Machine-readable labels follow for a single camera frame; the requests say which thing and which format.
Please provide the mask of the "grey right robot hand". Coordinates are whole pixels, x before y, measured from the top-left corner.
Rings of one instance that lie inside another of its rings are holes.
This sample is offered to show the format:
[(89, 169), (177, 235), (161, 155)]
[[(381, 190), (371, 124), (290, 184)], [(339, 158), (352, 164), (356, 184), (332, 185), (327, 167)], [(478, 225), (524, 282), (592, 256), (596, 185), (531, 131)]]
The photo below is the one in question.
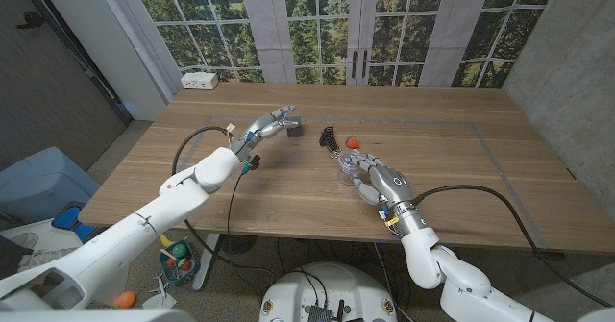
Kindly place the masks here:
[(386, 204), (389, 208), (414, 209), (410, 202), (410, 187), (401, 172), (371, 154), (351, 154), (346, 162), (369, 174), (370, 185), (359, 176), (353, 178), (358, 194), (365, 202), (370, 205)]

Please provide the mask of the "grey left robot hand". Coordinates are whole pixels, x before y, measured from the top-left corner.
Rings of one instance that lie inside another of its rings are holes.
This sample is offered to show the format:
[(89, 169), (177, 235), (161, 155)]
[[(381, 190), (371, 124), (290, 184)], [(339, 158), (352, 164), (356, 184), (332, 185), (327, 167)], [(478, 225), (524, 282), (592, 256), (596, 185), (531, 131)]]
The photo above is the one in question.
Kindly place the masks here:
[(242, 135), (232, 139), (231, 150), (240, 161), (246, 161), (263, 139), (275, 136), (282, 129), (297, 128), (299, 122), (287, 117), (294, 109), (294, 106), (288, 105), (261, 116)]

